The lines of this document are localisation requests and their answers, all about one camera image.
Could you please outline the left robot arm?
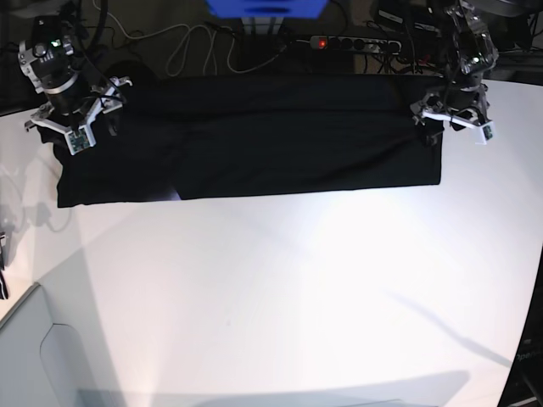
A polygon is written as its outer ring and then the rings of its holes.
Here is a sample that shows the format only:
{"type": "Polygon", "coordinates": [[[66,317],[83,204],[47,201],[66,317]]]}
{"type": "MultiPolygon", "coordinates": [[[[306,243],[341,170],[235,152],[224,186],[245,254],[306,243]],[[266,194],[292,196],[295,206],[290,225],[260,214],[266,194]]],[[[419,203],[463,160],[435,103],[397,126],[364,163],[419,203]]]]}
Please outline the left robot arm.
{"type": "Polygon", "coordinates": [[[385,36],[383,61],[387,72],[436,75],[440,79],[411,104],[413,119],[422,127],[427,144],[436,144],[443,133],[430,132],[434,123],[448,125],[454,131],[467,129],[479,145],[495,137],[483,78],[495,67],[498,51],[487,24],[472,4],[378,1],[373,17],[385,36]]]}

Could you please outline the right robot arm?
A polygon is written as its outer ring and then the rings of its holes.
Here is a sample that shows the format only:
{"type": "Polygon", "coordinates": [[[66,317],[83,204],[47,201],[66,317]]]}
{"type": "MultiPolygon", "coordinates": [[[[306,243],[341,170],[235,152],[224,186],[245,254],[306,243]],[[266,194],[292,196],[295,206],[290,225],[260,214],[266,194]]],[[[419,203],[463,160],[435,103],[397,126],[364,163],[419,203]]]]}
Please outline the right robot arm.
{"type": "Polygon", "coordinates": [[[88,32],[81,24],[80,1],[50,3],[42,12],[36,11],[31,38],[19,44],[22,74],[47,99],[25,122],[25,130],[57,133],[72,155],[96,145],[92,124],[100,115],[122,109],[126,98],[121,88],[133,85],[128,76],[105,76],[92,60],[105,28],[107,7],[103,1],[88,45],[84,44],[88,32]]]}

